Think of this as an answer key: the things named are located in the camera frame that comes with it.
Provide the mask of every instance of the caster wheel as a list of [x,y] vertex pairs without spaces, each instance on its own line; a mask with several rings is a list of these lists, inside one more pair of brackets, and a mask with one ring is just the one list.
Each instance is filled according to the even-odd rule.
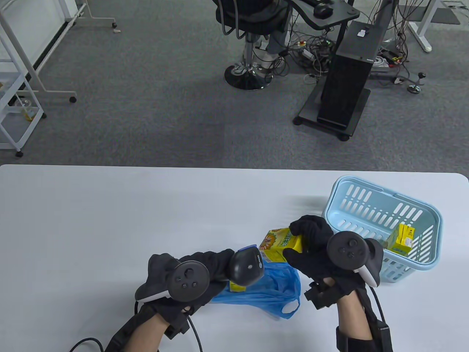
[[295,118],[293,119],[293,125],[299,126],[299,125],[301,125],[301,124],[303,124],[303,121],[301,120],[300,117],[297,116],[297,117],[295,117]]
[[422,91],[422,89],[418,85],[410,85],[407,87],[407,91],[412,94],[418,94]]
[[347,142],[350,139],[350,137],[345,134],[339,134],[337,138],[341,140],[342,142]]

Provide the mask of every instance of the computer mouse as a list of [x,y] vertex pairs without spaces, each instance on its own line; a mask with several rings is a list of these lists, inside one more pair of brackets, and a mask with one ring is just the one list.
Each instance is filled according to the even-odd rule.
[[333,12],[334,12],[334,9],[331,7],[331,5],[323,3],[323,2],[320,4],[317,4],[314,7],[314,17],[317,17],[320,19],[331,17]]

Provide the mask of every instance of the black glove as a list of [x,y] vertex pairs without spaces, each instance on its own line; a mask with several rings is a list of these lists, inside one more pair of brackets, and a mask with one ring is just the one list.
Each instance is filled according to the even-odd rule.
[[365,282],[359,274],[335,266],[327,255],[327,242],[333,235],[331,227],[324,218],[305,215],[290,224],[293,236],[302,236],[303,253],[286,248],[283,256],[294,268],[324,287],[323,279],[331,277],[335,296],[340,298],[359,288],[365,288]]
[[[217,296],[224,290],[228,281],[217,282],[213,281],[216,277],[226,276],[226,270],[228,268],[229,261],[233,256],[234,251],[226,249],[220,253],[214,252],[197,252],[193,255],[187,255],[179,259],[179,262],[188,260],[196,260],[204,264],[210,273],[210,285],[205,293],[199,298],[191,302],[178,302],[172,298],[160,298],[155,301],[145,303],[140,312],[150,310],[153,315],[160,314],[165,321],[167,321],[174,329],[179,329],[187,320],[187,315],[194,314],[201,306],[205,306],[212,300],[213,297]],[[152,277],[155,279],[161,277],[160,273],[156,271],[170,271],[174,269],[178,262],[176,260],[168,261],[162,268],[158,267],[160,262],[158,255],[153,255],[148,262],[148,279],[147,284],[151,284]]]

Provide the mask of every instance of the computer tower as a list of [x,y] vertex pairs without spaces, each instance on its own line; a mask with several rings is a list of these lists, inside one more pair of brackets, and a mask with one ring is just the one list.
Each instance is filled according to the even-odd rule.
[[378,26],[350,23],[327,74],[318,122],[346,129],[373,67],[381,34]]

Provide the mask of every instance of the forearm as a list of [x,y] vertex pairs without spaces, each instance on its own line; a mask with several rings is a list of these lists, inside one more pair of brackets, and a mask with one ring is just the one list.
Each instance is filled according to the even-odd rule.
[[156,352],[168,326],[169,324],[156,314],[134,331],[124,352]]
[[366,320],[362,303],[354,291],[337,302],[339,330],[350,338],[372,340],[370,326]]

